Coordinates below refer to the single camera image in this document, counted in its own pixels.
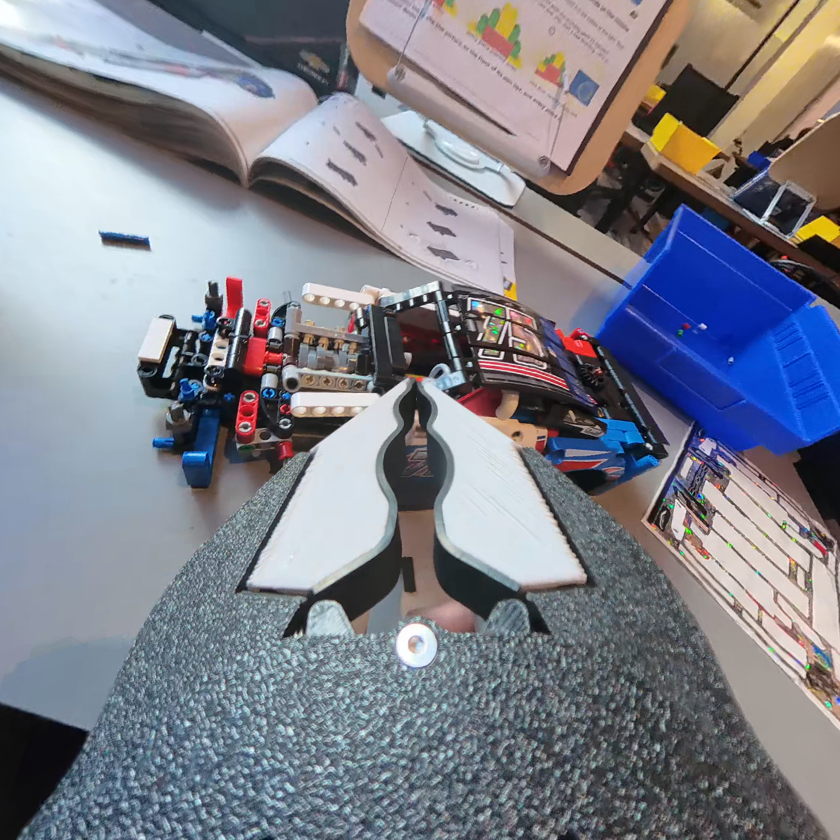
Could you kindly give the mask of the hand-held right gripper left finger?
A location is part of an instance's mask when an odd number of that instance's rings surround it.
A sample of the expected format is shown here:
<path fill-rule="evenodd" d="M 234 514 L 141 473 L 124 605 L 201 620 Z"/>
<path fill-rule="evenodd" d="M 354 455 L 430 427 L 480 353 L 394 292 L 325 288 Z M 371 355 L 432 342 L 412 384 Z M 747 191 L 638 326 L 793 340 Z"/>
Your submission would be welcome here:
<path fill-rule="evenodd" d="M 414 380 L 377 397 L 311 452 L 302 476 L 258 550 L 246 589 L 320 595 L 391 545 L 397 504 L 386 458 L 404 452 Z"/>

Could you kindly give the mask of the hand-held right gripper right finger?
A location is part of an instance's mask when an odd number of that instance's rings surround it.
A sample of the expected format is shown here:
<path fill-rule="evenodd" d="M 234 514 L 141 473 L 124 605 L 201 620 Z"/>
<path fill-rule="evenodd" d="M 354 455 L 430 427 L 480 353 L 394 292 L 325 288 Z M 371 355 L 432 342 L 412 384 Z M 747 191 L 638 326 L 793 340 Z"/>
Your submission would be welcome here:
<path fill-rule="evenodd" d="M 508 436 L 429 380 L 417 386 L 438 484 L 434 568 L 453 599 L 523 599 L 585 585 L 583 563 Z"/>

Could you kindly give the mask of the toy brick race car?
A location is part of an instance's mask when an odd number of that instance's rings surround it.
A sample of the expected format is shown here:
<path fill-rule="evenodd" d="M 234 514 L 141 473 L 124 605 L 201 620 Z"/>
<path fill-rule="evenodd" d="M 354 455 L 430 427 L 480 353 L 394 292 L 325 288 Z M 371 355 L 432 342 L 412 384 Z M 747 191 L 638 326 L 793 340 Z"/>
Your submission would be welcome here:
<path fill-rule="evenodd" d="M 299 299 L 245 305 L 241 279 L 210 281 L 180 327 L 152 320 L 138 354 L 143 392 L 166 400 L 186 484 L 211 485 L 226 429 L 237 457 L 281 468 L 402 382 L 429 378 L 480 421 L 597 495 L 655 469 L 661 432 L 627 373 L 588 332 L 570 334 L 496 293 L 445 280 L 405 291 L 309 282 Z"/>

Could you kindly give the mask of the building instruction booklet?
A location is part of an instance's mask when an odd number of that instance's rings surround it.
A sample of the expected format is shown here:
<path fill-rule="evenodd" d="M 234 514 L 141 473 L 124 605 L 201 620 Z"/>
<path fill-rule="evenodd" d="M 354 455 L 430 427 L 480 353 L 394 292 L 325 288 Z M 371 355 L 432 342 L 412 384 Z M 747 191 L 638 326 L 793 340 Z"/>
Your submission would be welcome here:
<path fill-rule="evenodd" d="M 2 2 L 2 74 L 137 140 L 333 210 L 406 262 L 516 299 L 510 225 L 445 190 L 359 99 L 156 37 L 97 2 Z"/>

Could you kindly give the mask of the grey desk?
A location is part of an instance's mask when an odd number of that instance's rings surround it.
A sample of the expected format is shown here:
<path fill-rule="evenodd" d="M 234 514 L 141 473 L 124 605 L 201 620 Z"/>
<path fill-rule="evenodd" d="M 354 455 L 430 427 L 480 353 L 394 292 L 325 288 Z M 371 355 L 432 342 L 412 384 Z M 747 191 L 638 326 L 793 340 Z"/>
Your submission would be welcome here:
<path fill-rule="evenodd" d="M 838 838 L 834 727 L 553 469 L 595 586 L 547 633 L 440 630 L 421 668 L 396 630 L 284 637 L 298 604 L 236 589 L 291 479 L 191 494 L 134 373 L 229 270 L 422 281 L 3 81 L 2 702 L 93 729 L 24 838 Z"/>

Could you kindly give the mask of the holographic sticker sheet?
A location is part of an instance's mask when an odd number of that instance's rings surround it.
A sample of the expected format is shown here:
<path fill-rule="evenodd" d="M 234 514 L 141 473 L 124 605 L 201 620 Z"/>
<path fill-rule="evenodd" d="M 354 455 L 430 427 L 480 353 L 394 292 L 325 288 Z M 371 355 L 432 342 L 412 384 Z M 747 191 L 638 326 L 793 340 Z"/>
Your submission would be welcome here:
<path fill-rule="evenodd" d="M 838 727 L 838 546 L 823 525 L 696 423 L 644 524 Z"/>

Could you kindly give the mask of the scattered small brick pins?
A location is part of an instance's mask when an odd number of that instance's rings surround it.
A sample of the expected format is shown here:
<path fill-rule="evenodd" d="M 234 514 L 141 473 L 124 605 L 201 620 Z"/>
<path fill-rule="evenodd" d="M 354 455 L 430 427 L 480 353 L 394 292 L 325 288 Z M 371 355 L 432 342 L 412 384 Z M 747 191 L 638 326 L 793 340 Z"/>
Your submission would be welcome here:
<path fill-rule="evenodd" d="M 710 366 L 727 369 L 733 364 L 734 349 L 731 335 L 710 325 L 684 323 L 675 334 L 677 343 Z"/>

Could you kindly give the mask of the blue plastic bin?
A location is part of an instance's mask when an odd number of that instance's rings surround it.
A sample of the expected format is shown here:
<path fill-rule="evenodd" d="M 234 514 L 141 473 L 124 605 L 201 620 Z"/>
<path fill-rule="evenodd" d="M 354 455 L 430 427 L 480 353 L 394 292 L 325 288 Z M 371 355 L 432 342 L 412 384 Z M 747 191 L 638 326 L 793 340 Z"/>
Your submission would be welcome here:
<path fill-rule="evenodd" d="M 814 293 L 688 206 L 626 282 L 597 339 L 716 440 L 785 455 L 838 432 L 838 327 Z M 677 343 L 701 322 L 732 336 L 727 369 Z"/>

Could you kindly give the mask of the cluttered background table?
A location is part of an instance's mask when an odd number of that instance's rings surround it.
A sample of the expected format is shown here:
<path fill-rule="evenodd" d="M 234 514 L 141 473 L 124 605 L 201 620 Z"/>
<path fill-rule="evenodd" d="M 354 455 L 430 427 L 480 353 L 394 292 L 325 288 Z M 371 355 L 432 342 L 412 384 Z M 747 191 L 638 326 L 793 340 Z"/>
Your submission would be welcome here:
<path fill-rule="evenodd" d="M 688 173 L 659 154 L 650 142 L 637 144 L 633 151 L 638 161 L 629 165 L 625 171 L 622 191 L 611 204 L 612 212 L 617 215 L 624 213 L 631 206 L 635 195 L 643 189 L 646 181 L 656 177 L 666 184 L 667 193 L 684 193 L 691 202 L 708 207 L 724 217 L 733 227 L 739 242 L 745 245 L 761 243 L 763 247 L 784 256 L 788 261 L 809 266 L 810 270 L 825 282 L 838 286 L 838 270 L 804 252 L 790 239 L 751 219 L 731 200 L 720 184 Z"/>

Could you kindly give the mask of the white stand base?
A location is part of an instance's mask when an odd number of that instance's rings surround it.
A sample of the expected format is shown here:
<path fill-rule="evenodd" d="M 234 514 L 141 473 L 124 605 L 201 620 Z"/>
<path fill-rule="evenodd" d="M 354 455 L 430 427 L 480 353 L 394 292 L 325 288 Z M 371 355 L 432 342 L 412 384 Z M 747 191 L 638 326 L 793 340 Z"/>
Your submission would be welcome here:
<path fill-rule="evenodd" d="M 383 123 L 423 163 L 471 193 L 506 208 L 522 197 L 526 183 L 519 174 L 438 123 L 411 110 L 386 117 Z"/>

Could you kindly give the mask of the yellow plastic bin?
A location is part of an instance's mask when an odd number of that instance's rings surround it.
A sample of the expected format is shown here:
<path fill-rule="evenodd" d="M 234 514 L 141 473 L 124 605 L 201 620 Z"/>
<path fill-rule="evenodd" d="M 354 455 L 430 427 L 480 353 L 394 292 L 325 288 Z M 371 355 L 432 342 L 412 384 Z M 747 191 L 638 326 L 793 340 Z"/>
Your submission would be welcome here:
<path fill-rule="evenodd" d="M 699 174 L 721 152 L 670 113 L 657 123 L 649 142 L 657 154 L 691 175 Z"/>

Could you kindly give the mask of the printed paper sheet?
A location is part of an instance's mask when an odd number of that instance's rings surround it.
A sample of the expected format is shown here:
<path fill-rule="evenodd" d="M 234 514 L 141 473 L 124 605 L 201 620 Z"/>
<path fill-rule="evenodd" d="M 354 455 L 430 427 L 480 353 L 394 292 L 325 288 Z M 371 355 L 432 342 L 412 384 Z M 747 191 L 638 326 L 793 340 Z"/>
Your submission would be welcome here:
<path fill-rule="evenodd" d="M 360 26 L 570 174 L 672 2 L 365 2 Z"/>

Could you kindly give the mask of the wooden document stand board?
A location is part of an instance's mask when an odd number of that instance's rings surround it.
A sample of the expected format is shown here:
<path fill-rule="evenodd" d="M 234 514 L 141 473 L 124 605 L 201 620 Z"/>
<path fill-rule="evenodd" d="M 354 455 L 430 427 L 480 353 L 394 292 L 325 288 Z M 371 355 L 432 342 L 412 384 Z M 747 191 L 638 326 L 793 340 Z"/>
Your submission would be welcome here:
<path fill-rule="evenodd" d="M 346 35 L 353 62 L 372 86 L 386 91 L 409 110 L 438 123 L 546 191 L 560 195 L 580 191 L 600 174 L 681 33 L 689 6 L 688 2 L 672 2 L 577 164 L 570 174 L 564 175 L 547 158 L 538 159 L 534 152 L 526 151 L 523 139 L 502 131 L 411 62 L 398 59 L 394 49 L 367 34 L 360 25 L 364 3 L 350 3 Z"/>

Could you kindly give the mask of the black toy set box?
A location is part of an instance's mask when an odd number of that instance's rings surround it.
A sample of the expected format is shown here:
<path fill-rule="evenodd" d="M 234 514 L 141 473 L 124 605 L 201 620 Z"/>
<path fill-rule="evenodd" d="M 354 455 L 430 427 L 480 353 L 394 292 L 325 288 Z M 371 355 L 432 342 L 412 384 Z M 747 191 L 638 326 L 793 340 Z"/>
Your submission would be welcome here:
<path fill-rule="evenodd" d="M 347 41 L 349 1 L 155 1 L 263 67 L 305 80 L 320 98 L 354 93 L 359 71 Z"/>

